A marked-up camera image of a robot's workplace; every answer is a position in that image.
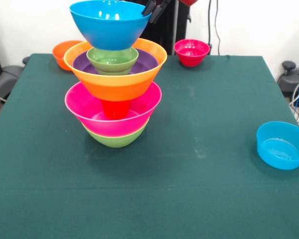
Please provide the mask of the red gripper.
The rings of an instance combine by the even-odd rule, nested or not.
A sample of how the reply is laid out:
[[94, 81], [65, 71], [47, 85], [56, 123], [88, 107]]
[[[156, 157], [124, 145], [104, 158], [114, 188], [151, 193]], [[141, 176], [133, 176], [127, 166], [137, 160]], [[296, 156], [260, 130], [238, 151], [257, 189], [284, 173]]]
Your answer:
[[[198, 0], [179, 0], [179, 1], [181, 1], [187, 6], [192, 6]], [[170, 0], [163, 0], [161, 4], [156, 5], [156, 0], [149, 0], [144, 10], [142, 11], [142, 15], [147, 16], [152, 13], [149, 22], [155, 24], [169, 3]]]

